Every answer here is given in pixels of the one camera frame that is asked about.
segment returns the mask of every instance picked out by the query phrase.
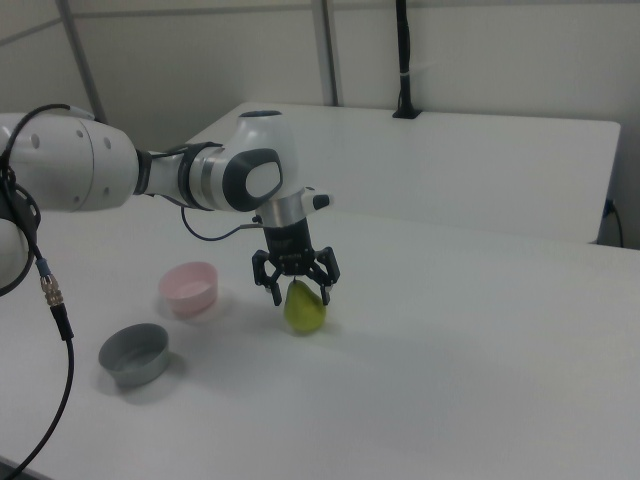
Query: table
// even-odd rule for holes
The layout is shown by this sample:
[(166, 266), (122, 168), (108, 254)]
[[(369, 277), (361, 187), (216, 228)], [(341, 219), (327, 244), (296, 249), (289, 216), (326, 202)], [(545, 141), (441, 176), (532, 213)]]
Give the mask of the table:
[(226, 143), (240, 114), (279, 110), (300, 179), (340, 211), (589, 243), (602, 220), (613, 122), (243, 103), (196, 135)]
[[(194, 212), (205, 234), (238, 222)], [(634, 478), (640, 471), (640, 257), (326, 211), (310, 218), (343, 275), (326, 328), (296, 337), (252, 284), (258, 231), (206, 244), (161, 199), (47, 213), (40, 242), (76, 333), (77, 376), (33, 469), (55, 479)], [(173, 319), (156, 283), (216, 264), (221, 303)], [(115, 331), (156, 322), (173, 363), (121, 392)], [(2, 299), (0, 452), (48, 425), (66, 355), (35, 275)]]

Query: pear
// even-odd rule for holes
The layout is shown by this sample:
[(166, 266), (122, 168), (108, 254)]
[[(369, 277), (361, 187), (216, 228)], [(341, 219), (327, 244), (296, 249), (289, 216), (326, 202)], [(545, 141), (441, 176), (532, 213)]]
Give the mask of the pear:
[(300, 280), (293, 280), (287, 290), (284, 318), (297, 333), (311, 333), (324, 324), (327, 308), (322, 299)]

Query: black pole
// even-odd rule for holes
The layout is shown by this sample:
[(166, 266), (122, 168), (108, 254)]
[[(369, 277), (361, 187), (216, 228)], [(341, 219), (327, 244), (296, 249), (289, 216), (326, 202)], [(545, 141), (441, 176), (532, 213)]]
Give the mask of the black pole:
[(406, 0), (396, 0), (396, 18), (398, 21), (398, 58), (400, 61), (400, 105), (393, 117), (414, 119), (420, 115), (421, 110), (416, 110), (411, 104), (411, 77), (409, 75), (411, 39), (409, 37)]

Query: bowl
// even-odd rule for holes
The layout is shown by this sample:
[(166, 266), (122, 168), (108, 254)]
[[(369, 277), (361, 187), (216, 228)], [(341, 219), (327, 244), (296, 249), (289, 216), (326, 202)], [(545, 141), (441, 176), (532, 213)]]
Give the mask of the bowl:
[(218, 272), (206, 262), (184, 263), (165, 273), (158, 289), (173, 313), (189, 317), (217, 300)]
[(169, 335), (153, 323), (132, 325), (104, 342), (98, 361), (121, 387), (144, 385), (169, 365)]

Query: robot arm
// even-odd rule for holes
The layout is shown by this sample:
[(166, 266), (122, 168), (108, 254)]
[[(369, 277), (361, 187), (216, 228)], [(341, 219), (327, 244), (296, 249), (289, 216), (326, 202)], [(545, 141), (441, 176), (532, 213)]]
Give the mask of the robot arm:
[[(0, 115), (0, 148), (21, 118)], [(120, 206), (131, 195), (148, 194), (188, 208), (256, 211), (269, 252), (254, 255), (254, 280), (271, 292), (276, 305), (282, 300), (277, 284), (282, 274), (314, 280), (325, 304), (340, 276), (331, 248), (313, 250), (306, 221), (333, 197), (298, 184), (293, 138), (279, 112), (241, 115), (224, 146), (187, 145), (160, 154), (137, 151), (123, 132), (101, 123), (42, 115), (18, 135), (11, 168), (43, 209), (101, 210)], [(0, 288), (19, 275), (27, 250), (11, 215), (3, 215), (0, 206)], [(271, 276), (266, 262), (275, 268)]]

